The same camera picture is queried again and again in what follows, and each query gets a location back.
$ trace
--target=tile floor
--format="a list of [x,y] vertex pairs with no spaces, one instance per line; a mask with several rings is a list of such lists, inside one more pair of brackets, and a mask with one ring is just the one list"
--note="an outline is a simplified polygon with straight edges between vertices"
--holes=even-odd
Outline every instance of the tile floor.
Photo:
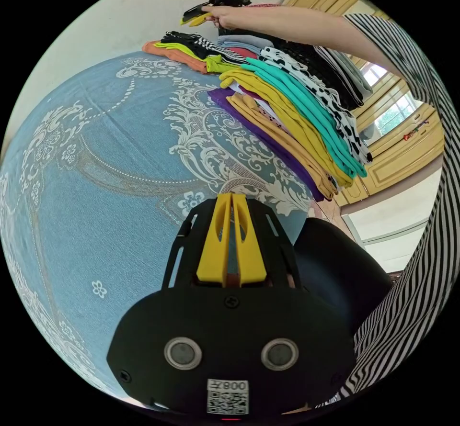
[[346,223],[340,216],[340,206],[334,200],[324,200],[321,202],[313,201],[311,203],[309,217],[316,217],[331,222],[355,241]]

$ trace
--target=screw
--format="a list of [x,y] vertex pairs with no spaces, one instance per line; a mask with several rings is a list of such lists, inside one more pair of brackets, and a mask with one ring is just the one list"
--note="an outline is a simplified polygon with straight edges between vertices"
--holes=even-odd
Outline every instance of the screw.
[[131,383],[132,381],[131,375],[126,370],[122,370],[120,372],[120,378],[121,381],[124,381],[125,383]]
[[234,295],[229,295],[228,297],[225,297],[224,304],[227,308],[234,309],[238,308],[240,300]]

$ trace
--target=label sticker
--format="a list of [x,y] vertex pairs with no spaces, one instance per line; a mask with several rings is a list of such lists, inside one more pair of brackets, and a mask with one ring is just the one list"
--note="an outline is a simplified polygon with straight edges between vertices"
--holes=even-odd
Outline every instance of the label sticker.
[[209,379],[207,412],[218,415],[247,415],[249,413],[248,381]]

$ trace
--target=hand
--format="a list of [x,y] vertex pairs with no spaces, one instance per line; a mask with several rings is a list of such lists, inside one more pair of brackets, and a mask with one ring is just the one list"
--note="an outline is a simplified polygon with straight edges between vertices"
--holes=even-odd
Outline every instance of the hand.
[[203,6],[202,11],[212,13],[212,16],[206,18],[207,21],[213,22],[217,28],[227,30],[237,29],[236,21],[242,9],[233,6]]

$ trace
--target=teal shirt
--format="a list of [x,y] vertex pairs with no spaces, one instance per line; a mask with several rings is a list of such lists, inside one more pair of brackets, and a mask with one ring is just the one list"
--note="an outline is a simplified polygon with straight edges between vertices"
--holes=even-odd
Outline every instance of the teal shirt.
[[241,68],[254,72],[261,79],[282,92],[321,134],[324,145],[337,166],[348,176],[354,178],[356,173],[365,177],[364,166],[351,156],[345,140],[335,130],[335,121],[302,84],[277,67],[263,61],[246,58],[248,64]]

